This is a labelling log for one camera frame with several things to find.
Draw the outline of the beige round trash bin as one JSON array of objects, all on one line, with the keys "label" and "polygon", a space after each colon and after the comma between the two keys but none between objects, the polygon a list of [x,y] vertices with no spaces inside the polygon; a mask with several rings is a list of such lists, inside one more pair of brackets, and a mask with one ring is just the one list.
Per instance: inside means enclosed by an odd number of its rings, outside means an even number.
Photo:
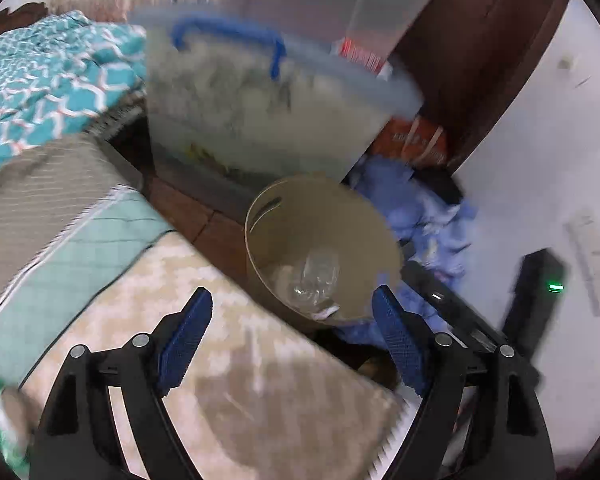
[{"label": "beige round trash bin", "polygon": [[[360,193],[323,177],[265,188],[248,209],[244,237],[250,294],[302,333],[369,320],[376,287],[400,283],[404,258],[385,217]],[[289,300],[290,271],[316,248],[338,254],[338,285],[331,307],[306,312]]]}]

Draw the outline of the green white can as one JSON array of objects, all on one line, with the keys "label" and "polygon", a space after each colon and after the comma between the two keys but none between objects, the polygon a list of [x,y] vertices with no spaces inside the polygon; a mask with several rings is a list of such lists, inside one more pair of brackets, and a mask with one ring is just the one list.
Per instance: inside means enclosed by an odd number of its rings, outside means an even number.
[{"label": "green white can", "polygon": [[28,453],[38,418],[27,397],[0,379],[0,454],[12,469],[29,463]]}]

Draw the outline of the blue fabric pile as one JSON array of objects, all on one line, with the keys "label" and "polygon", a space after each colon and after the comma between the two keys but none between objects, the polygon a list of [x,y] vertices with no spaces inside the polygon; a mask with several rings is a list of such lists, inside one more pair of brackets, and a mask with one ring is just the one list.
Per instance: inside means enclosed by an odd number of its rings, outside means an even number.
[{"label": "blue fabric pile", "polygon": [[447,203],[422,180],[424,174],[397,159],[366,156],[353,167],[348,183],[385,217],[399,243],[414,246],[412,259],[455,290],[466,273],[477,209],[452,177],[442,178],[456,194]]}]

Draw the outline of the orange red snack bag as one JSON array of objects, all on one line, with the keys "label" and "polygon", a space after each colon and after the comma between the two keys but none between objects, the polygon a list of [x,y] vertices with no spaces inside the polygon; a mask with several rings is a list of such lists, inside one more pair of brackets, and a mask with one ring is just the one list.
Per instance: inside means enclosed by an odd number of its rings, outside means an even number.
[{"label": "orange red snack bag", "polygon": [[422,116],[391,118],[370,144],[368,154],[400,159],[416,168],[442,166],[448,161],[444,129]]}]

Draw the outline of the beige zigzag bed cover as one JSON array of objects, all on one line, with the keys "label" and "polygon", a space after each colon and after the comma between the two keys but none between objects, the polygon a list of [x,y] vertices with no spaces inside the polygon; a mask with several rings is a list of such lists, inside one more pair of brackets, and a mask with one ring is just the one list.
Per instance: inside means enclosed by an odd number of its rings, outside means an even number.
[{"label": "beige zigzag bed cover", "polygon": [[35,403],[75,344],[116,348],[211,292],[211,323],[166,396],[206,479],[376,479],[414,411],[268,313],[68,136],[0,168],[0,379]]}]

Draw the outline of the clear crushed plastic bottle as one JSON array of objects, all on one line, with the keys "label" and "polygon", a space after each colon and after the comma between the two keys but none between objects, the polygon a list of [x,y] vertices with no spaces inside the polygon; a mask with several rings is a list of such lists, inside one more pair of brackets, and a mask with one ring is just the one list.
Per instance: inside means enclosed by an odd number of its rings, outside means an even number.
[{"label": "clear crushed plastic bottle", "polygon": [[334,304],[340,264],[338,254],[328,248],[312,249],[291,266],[290,302],[306,312],[317,312]]}]

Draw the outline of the teal patterned blanket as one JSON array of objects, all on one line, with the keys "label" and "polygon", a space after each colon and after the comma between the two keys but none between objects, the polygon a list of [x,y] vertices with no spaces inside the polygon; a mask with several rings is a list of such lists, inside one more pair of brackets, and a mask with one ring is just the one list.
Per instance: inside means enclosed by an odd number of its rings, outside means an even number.
[{"label": "teal patterned blanket", "polygon": [[146,32],[51,15],[0,36],[0,168],[144,93]]}]

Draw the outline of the clear plastic storage box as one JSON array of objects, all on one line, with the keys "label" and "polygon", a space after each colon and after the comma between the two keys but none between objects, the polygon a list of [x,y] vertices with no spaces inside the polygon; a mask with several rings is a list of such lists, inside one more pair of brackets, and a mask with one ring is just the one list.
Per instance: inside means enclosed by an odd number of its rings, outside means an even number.
[{"label": "clear plastic storage box", "polygon": [[343,179],[390,118],[422,94],[320,44],[204,4],[141,6],[146,103],[156,160],[236,177]]}]

